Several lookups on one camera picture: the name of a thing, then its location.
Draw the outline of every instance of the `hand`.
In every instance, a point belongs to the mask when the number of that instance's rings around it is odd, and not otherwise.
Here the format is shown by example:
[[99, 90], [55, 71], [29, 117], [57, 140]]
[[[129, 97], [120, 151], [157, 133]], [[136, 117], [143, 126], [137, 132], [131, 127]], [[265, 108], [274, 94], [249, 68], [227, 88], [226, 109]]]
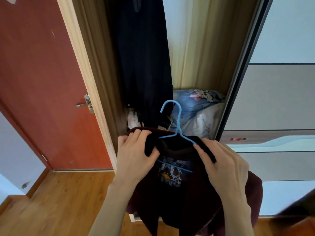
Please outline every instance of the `hand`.
[[213, 163], [198, 145], [194, 144], [208, 173], [209, 181], [220, 196], [222, 203], [238, 198], [246, 202], [245, 185], [248, 178], [249, 164], [227, 145], [203, 138], [203, 143], [214, 154]]
[[137, 129], [129, 136], [118, 137], [117, 171], [114, 181], [136, 187], [154, 166], [160, 155], [157, 148], [154, 147], [149, 157], [144, 154], [144, 146], [149, 134], [150, 131]]

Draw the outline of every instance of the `graphic print on shirt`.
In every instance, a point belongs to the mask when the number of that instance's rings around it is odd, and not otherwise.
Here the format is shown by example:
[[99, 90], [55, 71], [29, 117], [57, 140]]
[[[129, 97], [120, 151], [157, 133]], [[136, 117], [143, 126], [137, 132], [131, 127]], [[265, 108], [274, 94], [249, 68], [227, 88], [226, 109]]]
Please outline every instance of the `graphic print on shirt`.
[[175, 187], [179, 187], [182, 181], [186, 181], [188, 175], [192, 172], [191, 162], [174, 160], [165, 156], [160, 156], [157, 159], [157, 166], [161, 182]]

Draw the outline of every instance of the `dark jacket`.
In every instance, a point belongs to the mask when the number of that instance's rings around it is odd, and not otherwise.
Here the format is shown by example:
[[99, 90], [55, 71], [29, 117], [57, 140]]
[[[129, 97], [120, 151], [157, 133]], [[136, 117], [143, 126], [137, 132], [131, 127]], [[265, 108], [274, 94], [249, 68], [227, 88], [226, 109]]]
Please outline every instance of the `dark jacket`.
[[[173, 134], [169, 131], [143, 127], [139, 129], [152, 131], [152, 134], [147, 137], [145, 154], [149, 156], [153, 147], [156, 146], [160, 156], [155, 166], [137, 185], [128, 203], [128, 213], [132, 214], [136, 211], [154, 236], [157, 235], [159, 216], [167, 225], [178, 228], [180, 236], [193, 236], [197, 233], [225, 235], [220, 197], [210, 184], [203, 162], [192, 143], [179, 135], [171, 138], [158, 138]], [[195, 141], [215, 162], [214, 155], [198, 137], [188, 138]], [[172, 174], [168, 171], [164, 172], [168, 169], [167, 167], [161, 168], [161, 159], [165, 158], [174, 159], [171, 161], [174, 167], [178, 167], [178, 162], [181, 163], [178, 168], [183, 169], [184, 174], [180, 176], [179, 186], [176, 185], [178, 183], [174, 181], [174, 178], [172, 181], [165, 182], [165, 179], [161, 177], [162, 175], [178, 174], [178, 172]], [[262, 181], [250, 171], [245, 193], [247, 202], [252, 209], [251, 221], [254, 226], [262, 203]]]
[[157, 127], [169, 116], [173, 99], [171, 65], [162, 0], [115, 0], [114, 41], [119, 57], [125, 102], [139, 122]]

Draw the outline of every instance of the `maroon jacket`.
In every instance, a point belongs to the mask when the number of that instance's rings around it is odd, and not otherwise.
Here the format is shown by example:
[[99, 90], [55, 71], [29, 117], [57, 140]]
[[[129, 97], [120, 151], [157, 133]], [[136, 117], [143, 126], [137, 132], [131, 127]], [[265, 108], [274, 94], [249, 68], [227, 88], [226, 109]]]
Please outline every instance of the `maroon jacket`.
[[[157, 235], [159, 217], [162, 217], [167, 225], [178, 228], [180, 236], [213, 233], [217, 236], [225, 235], [220, 197], [210, 184], [203, 162], [192, 143], [179, 135], [159, 139], [158, 137], [170, 135], [173, 132], [152, 128], [137, 127], [129, 133], [136, 129], [152, 132], [146, 140], [145, 154], [149, 156], [153, 147], [156, 146], [160, 156], [155, 166], [137, 185], [128, 203], [127, 212], [129, 214], [137, 212], [153, 236]], [[195, 141], [211, 160], [216, 162], [214, 155], [198, 137], [188, 138]], [[165, 163], [166, 158], [174, 159], [173, 163]], [[165, 171], [161, 164], [172, 166], [172, 170], [175, 169], [176, 172], [171, 174]], [[177, 175], [179, 180], [165, 182], [162, 175]], [[262, 203], [262, 181], [250, 171], [245, 193], [252, 210], [251, 221], [254, 226]]]

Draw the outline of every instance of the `white cloth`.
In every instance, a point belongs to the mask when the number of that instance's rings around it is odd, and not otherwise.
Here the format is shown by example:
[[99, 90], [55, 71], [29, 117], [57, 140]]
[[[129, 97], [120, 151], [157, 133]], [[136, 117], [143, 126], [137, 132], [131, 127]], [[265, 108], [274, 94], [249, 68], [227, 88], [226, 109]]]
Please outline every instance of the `white cloth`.
[[200, 110], [182, 127], [183, 135], [213, 139], [223, 108], [224, 103], [217, 103]]
[[133, 129], [134, 127], [141, 127], [141, 124], [138, 121], [137, 113], [136, 111], [134, 111], [133, 108], [129, 108], [128, 127], [129, 129]]

